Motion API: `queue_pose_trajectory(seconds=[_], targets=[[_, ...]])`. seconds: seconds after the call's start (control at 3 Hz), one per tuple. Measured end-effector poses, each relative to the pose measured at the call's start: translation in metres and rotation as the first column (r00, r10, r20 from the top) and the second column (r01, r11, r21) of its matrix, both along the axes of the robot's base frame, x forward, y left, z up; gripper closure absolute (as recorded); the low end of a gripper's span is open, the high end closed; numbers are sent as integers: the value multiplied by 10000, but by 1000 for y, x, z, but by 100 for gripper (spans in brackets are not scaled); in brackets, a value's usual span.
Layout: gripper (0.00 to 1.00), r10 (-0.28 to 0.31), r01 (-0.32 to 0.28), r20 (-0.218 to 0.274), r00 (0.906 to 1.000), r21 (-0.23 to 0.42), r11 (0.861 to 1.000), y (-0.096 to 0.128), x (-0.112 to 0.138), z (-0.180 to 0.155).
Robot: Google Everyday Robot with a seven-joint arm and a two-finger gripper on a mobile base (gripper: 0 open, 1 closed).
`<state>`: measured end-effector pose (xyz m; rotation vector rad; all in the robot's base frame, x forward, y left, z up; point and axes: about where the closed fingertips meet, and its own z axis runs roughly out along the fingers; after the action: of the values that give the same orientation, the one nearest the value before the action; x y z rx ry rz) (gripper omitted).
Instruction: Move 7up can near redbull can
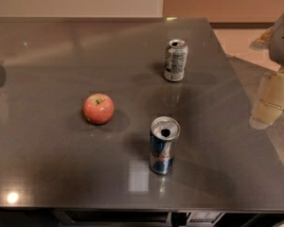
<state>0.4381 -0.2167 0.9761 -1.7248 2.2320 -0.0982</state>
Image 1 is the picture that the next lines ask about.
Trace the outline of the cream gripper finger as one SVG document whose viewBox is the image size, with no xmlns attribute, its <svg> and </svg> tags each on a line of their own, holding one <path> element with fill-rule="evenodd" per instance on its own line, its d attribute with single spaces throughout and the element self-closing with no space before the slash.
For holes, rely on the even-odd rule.
<svg viewBox="0 0 284 227">
<path fill-rule="evenodd" d="M 255 43 L 260 45 L 267 45 L 271 40 L 272 31 L 272 27 L 267 28 L 258 38 L 256 38 Z"/>
<path fill-rule="evenodd" d="M 284 66 L 276 72 L 265 73 L 261 79 L 251 111 L 250 126 L 265 130 L 284 112 Z"/>
</svg>

